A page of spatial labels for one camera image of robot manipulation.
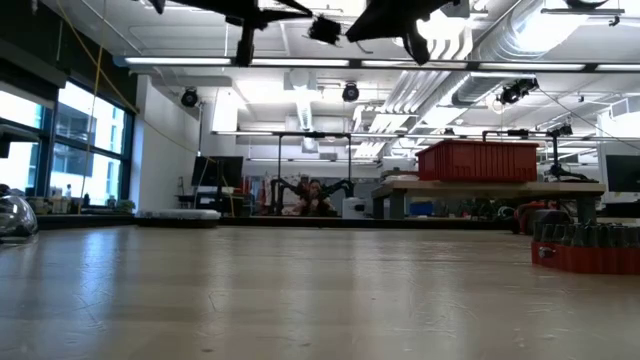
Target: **red plastic crate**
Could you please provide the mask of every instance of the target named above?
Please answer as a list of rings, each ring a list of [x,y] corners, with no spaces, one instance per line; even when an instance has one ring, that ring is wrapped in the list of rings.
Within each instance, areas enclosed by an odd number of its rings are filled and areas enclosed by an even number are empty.
[[[420,180],[529,182],[537,144],[443,140],[417,153]]]
[[[541,249],[551,252],[540,257]],[[636,248],[583,248],[532,242],[531,262],[573,273],[640,275],[640,249]]]

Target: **workbench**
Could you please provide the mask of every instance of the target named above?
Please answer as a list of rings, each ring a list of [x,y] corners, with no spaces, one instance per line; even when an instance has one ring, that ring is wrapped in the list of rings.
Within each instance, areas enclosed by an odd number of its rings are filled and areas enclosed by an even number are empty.
[[[595,183],[469,183],[441,181],[390,181],[371,192],[373,216],[384,219],[384,200],[389,198],[389,217],[404,219],[406,197],[488,198],[488,199],[564,199],[576,200],[578,220],[596,221],[596,199],[606,187]]]

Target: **window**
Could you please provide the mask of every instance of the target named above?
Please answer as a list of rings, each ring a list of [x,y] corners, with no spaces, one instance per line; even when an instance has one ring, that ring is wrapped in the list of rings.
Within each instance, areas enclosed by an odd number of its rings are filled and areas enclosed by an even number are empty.
[[[107,165],[107,191],[106,191],[107,194],[111,193],[111,186],[113,186],[111,181],[112,178],[113,178],[113,163],[110,162]]]
[[[93,103],[93,94],[67,83],[60,90],[56,134],[121,154],[124,111],[100,98],[92,111]]]
[[[111,141],[109,145],[109,150],[113,152],[118,152],[118,145],[116,142],[117,138],[118,138],[118,127],[115,125],[111,125]]]
[[[89,122],[89,115],[84,114],[65,104],[58,105],[58,119],[56,122],[56,135],[86,143],[88,139],[91,145],[96,142],[96,119]]]
[[[0,118],[39,129],[42,127],[44,109],[42,105],[0,91]]]
[[[34,101],[40,100],[0,82],[0,124],[40,139],[10,144],[9,156],[0,158],[0,183],[33,196],[50,196],[51,188],[65,194],[69,185],[71,196],[89,194],[92,205],[121,198],[121,188],[128,189],[128,179],[121,177],[129,173],[131,154],[123,152],[124,139],[131,138],[125,134],[132,131],[132,116],[98,97],[91,117],[93,95],[73,83],[59,91],[55,117],[53,104]]]
[[[26,191],[35,186],[39,145],[11,143],[9,157],[0,159],[0,183]]]
[[[93,176],[93,157],[89,153],[89,166],[87,166],[87,177]],[[53,171],[68,175],[84,176],[87,153],[85,150],[72,148],[62,144],[53,147]]]
[[[51,188],[63,193],[71,185],[71,196],[75,198],[89,194],[91,205],[107,205],[111,196],[119,197],[120,160],[90,153],[87,177],[84,178],[86,152],[69,146],[56,144],[51,171]]]

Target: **clear plastic object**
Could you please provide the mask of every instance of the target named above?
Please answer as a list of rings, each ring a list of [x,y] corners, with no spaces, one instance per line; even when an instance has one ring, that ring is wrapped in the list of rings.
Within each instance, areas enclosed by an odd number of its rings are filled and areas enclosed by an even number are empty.
[[[37,236],[38,220],[29,203],[19,196],[0,198],[0,243],[33,242]]]

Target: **cable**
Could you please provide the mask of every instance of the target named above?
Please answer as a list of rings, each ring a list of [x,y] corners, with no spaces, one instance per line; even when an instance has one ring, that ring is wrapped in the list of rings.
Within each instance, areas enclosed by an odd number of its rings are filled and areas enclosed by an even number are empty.
[[[621,142],[621,143],[623,143],[623,144],[625,144],[625,145],[627,145],[627,146],[629,146],[629,147],[632,147],[632,148],[634,148],[634,149],[636,149],[636,150],[640,151],[640,147],[637,147],[637,146],[635,146],[635,145],[631,144],[631,143],[630,143],[630,142],[628,142],[628,141],[624,141],[624,140],[622,140],[622,139],[620,139],[620,138],[618,138],[618,137],[615,137],[615,136],[611,135],[610,133],[608,133],[608,132],[606,132],[606,131],[602,130],[600,127],[598,127],[598,125],[592,124],[591,122],[589,122],[588,120],[586,120],[586,119],[585,119],[585,118],[583,118],[582,116],[580,116],[580,115],[576,114],[573,110],[571,110],[571,109],[569,109],[568,107],[564,106],[560,101],[558,101],[557,99],[555,99],[555,98],[554,98],[554,97],[552,97],[551,95],[547,94],[547,93],[546,93],[544,90],[542,90],[541,88],[539,88],[539,87],[538,87],[538,90],[540,90],[540,92],[541,92],[541,93],[545,94],[549,99],[551,99],[551,101],[553,101],[554,103],[556,103],[556,104],[560,105],[560,107],[562,107],[563,109],[565,109],[566,111],[568,111],[569,113],[571,113],[571,115],[573,115],[573,116],[577,117],[578,119],[580,119],[580,120],[584,121],[586,124],[588,124],[588,125],[590,125],[590,126],[593,126],[596,130],[599,130],[599,131],[600,131],[600,132],[602,132],[603,134],[605,134],[605,135],[607,135],[607,136],[609,136],[609,137],[611,137],[611,138],[613,138],[613,139],[616,139],[616,140],[618,140],[619,142]]]
[[[207,165],[209,164],[209,162],[215,164],[216,160],[212,159],[209,156],[205,156],[205,159],[207,159],[207,162],[204,164],[204,169],[202,170],[202,175],[200,175],[200,181],[198,181],[198,186],[196,187],[196,194],[195,194],[195,198],[193,200],[193,208],[195,209],[196,207],[196,200],[198,199],[198,189],[200,188],[200,185],[202,185],[202,179],[204,178],[204,173],[207,171]],[[222,177],[222,181],[224,182],[224,186],[225,187],[230,187],[229,184],[227,183],[227,179],[225,179],[224,175],[221,175]],[[233,193],[229,195],[229,202],[231,203],[231,217],[236,217],[236,212],[235,209],[233,208]]]
[[[76,39],[78,40],[78,42],[80,43],[80,45],[82,46],[82,49],[84,50],[84,52],[87,54],[87,56],[89,57],[89,59],[93,62],[93,64],[98,68],[100,74],[102,75],[102,77],[105,79],[105,81],[107,82],[107,84],[109,84],[109,86],[111,87],[111,89],[116,93],[116,95],[118,95],[118,97],[120,98],[120,100],[122,101],[122,103],[129,108],[129,110],[131,110],[133,113],[135,113],[136,115],[140,115],[140,111],[133,105],[131,105],[131,103],[124,97],[124,95],[122,95],[122,93],[118,90],[118,88],[116,88],[116,86],[113,84],[113,82],[111,82],[111,79],[109,78],[109,76],[101,69],[100,66],[98,66],[98,62],[96,61],[96,59],[93,57],[93,54],[91,54],[91,52],[89,51],[89,49],[87,48],[87,46],[85,45],[84,41],[82,40],[82,38],[80,37],[80,35],[78,34],[78,32],[76,31],[75,27],[73,26],[73,24],[71,23],[71,19],[69,18],[69,16],[67,15],[66,11],[64,10],[64,8],[62,7],[62,4],[60,3],[60,0],[56,0],[57,4],[58,4],[58,8],[60,9],[60,13],[62,13],[62,17],[64,18],[65,22],[67,23],[67,25],[69,26],[69,28],[71,29],[71,32],[75,35]],[[180,144],[179,142],[173,140],[172,138],[170,138],[169,136],[165,135],[162,131],[158,130],[155,126],[153,126],[153,124],[151,124],[150,122],[148,122],[147,120],[143,119],[143,118],[139,118],[140,120],[142,120],[147,126],[149,126],[151,129],[153,129],[155,132],[157,132],[160,136],[162,136],[163,138],[171,141],[172,143],[174,143],[175,145],[178,145],[179,147],[197,154],[198,152],[196,150],[190,149],[188,147],[186,147],[183,144]]]
[[[83,197],[84,186],[89,173],[89,157],[91,156],[91,133],[93,132],[93,115],[96,110],[96,99],[98,98],[98,86],[100,85],[100,66],[102,65],[102,53],[104,50],[104,30],[107,22],[107,0],[103,0],[102,5],[102,26],[100,30],[100,49],[98,50],[98,65],[96,70],[96,78],[93,85],[93,102],[91,104],[91,115],[89,116],[89,132],[87,132],[87,149],[84,157],[84,172],[82,173],[82,187],[80,188],[80,197]],[[81,214],[82,206],[78,206],[78,215]]]
[[[104,25],[106,24],[106,2],[107,0],[104,0],[104,12],[103,12],[103,16],[102,16],[102,38],[100,41],[100,52],[98,53],[98,60],[96,60],[93,55],[91,54],[91,52],[89,51],[89,49],[87,48],[87,46],[85,45],[84,41],[82,41],[82,38],[80,37],[80,35],[78,34],[78,32],[76,31],[75,27],[73,26],[73,24],[71,23],[71,19],[69,18],[69,16],[67,15],[66,11],[64,10],[64,8],[62,7],[62,4],[60,3],[60,0],[56,0],[56,3],[58,5],[58,8],[60,9],[60,12],[62,13],[62,16],[65,20],[65,22],[67,23],[67,25],[69,26],[69,28],[71,29],[71,32],[75,35],[76,39],[78,40],[78,42],[80,43],[80,45],[82,46],[84,52],[87,54],[87,56],[89,57],[89,59],[91,59],[91,61],[93,62],[93,64],[96,66],[96,83],[94,86],[94,105],[95,105],[95,99],[97,97],[97,92],[98,92],[98,82],[100,79],[100,75],[102,75],[102,77],[104,77],[105,81],[109,84],[109,86],[111,87],[111,89],[116,93],[116,95],[118,95],[118,97],[120,97],[120,100],[122,101],[122,103],[128,107],[131,111],[133,111],[136,115],[140,114],[140,111],[134,107],[133,105],[131,105],[131,103],[124,97],[124,95],[122,95],[122,93],[116,88],[116,86],[113,84],[113,82],[111,82],[111,80],[109,79],[109,77],[107,76],[107,74],[102,70],[101,67],[101,60],[102,60],[102,52],[104,49]],[[162,137],[164,137],[165,139],[171,141],[172,143],[174,143],[175,145],[178,145],[179,147],[183,148],[184,150],[195,154],[196,156],[198,155],[198,152],[196,150],[192,150],[188,147],[186,147],[183,144],[180,144],[179,142],[173,140],[172,138],[170,138],[169,136],[165,135],[162,131],[158,130],[155,126],[153,126],[151,123],[149,123],[148,121],[146,121],[145,119],[140,118],[140,120],[142,120],[146,125],[148,125],[151,129],[153,129],[154,131],[156,131],[159,135],[161,135]],[[88,143],[87,145],[87,158],[90,154],[90,144]],[[211,159],[210,157],[206,157],[207,159],[207,163],[212,162],[215,163],[216,161]],[[86,174],[88,172],[88,161],[85,161],[85,178],[86,178]],[[202,177],[200,178],[200,182],[198,183],[198,188],[200,187],[200,184],[202,182]],[[227,180],[225,179],[224,175],[222,175],[222,181],[224,181],[225,186],[228,186]],[[233,198],[230,196],[230,202],[231,202],[231,215],[232,217],[235,217],[235,209],[233,206]]]

